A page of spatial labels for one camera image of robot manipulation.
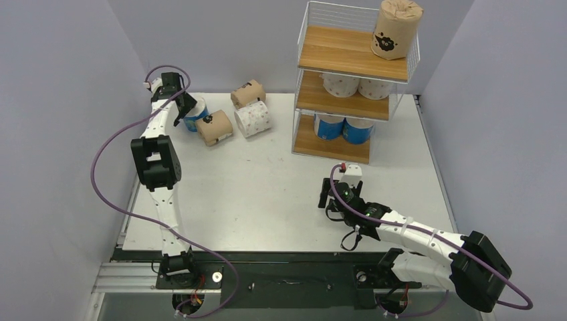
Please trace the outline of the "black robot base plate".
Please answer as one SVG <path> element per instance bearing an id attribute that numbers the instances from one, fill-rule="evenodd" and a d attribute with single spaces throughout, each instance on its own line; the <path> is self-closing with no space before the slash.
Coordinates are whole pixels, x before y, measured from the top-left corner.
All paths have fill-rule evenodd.
<path id="1" fill-rule="evenodd" d="M 203 312 L 213 294 L 224 308 L 374 309 L 379 303 L 403 306 L 403 292 L 420 288 L 402 282 L 386 263 L 385 252 L 233 252 L 218 258 L 196 252 L 189 268 L 172 260 L 153 268 L 156 288 L 173 290 L 184 313 Z"/>

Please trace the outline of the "brown paper roll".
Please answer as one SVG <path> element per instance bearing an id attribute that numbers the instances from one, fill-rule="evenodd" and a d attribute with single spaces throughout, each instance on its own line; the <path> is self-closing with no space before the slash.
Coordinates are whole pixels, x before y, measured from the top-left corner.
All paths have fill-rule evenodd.
<path id="1" fill-rule="evenodd" d="M 250 80 L 231 92 L 231 101 L 236 109 L 254 104 L 258 101 L 265 102 L 265 100 L 266 93 L 264 87 L 256 80 Z"/>
<path id="2" fill-rule="evenodd" d="M 218 110 L 195 122 L 197 132 L 206 146 L 216 145 L 233 134 L 233 126 L 223 110 Z"/>
<path id="3" fill-rule="evenodd" d="M 405 58 L 422 16 L 423 8 L 414 1 L 382 1 L 372 34 L 372 52 L 385 60 Z"/>

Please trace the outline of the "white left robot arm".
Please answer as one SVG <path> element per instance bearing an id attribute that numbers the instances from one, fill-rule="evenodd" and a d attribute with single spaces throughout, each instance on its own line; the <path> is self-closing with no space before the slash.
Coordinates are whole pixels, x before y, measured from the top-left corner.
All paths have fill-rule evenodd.
<path id="1" fill-rule="evenodd" d="M 166 122 L 171 109 L 183 116 L 196 101 L 183 89 L 183 77 L 176 72 L 165 72 L 146 87 L 151 91 L 151 112 L 146 129 L 140 138 L 130 143 L 139 181 L 144 185 L 155 205 L 160 227 L 161 253 L 158 275 L 164 281 L 184 288 L 199 282 L 199 268 L 195 263 L 191 245 L 178 235 L 184 231 L 175 187 L 182 177 L 181 163 L 170 136 L 166 135 Z"/>

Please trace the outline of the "blue paper roll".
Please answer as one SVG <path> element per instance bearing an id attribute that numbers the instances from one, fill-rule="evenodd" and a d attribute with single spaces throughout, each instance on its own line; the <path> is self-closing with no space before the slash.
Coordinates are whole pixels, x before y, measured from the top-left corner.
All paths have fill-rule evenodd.
<path id="1" fill-rule="evenodd" d="M 375 122 L 360 118 L 345 118 L 342 136 L 350 144 L 363 144 L 372 134 Z"/>
<path id="2" fill-rule="evenodd" d="M 209 115 L 206 100 L 198 96 L 195 107 L 183 118 L 183 122 L 190 132 L 196 132 L 196 121 Z"/>
<path id="3" fill-rule="evenodd" d="M 345 117 L 327 114 L 316 114 L 314 133 L 322 140 L 334 140 L 342 135 Z"/>

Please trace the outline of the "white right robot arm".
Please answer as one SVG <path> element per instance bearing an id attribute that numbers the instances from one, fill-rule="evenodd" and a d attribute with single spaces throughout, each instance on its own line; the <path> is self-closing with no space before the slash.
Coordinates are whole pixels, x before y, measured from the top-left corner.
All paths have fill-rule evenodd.
<path id="1" fill-rule="evenodd" d="M 318 207 L 340 214 L 356 241 L 370 237 L 393 243 L 378 263 L 378 279 L 387 286 L 416 282 L 451 292 L 470 307 L 491 312 L 512 270 L 484 234 L 434 229 L 386 205 L 366 202 L 347 183 L 326 178 Z"/>

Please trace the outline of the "floral white paper roll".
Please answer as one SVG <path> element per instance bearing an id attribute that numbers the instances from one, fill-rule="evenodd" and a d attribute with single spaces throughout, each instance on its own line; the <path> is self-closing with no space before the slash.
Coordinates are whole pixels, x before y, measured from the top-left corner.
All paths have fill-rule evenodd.
<path id="1" fill-rule="evenodd" d="M 266 104 L 255 102 L 234 111 L 235 121 L 239 131 L 245 138 L 270 129 L 273 120 Z"/>
<path id="2" fill-rule="evenodd" d="M 358 92 L 369 100 L 382 100 L 388 98 L 393 83 L 382 80 L 360 79 Z"/>
<path id="3" fill-rule="evenodd" d="M 343 76 L 339 74 L 321 74 L 323 87 L 327 93 L 337 98 L 348 98 L 358 91 L 360 78 L 353 76 Z"/>

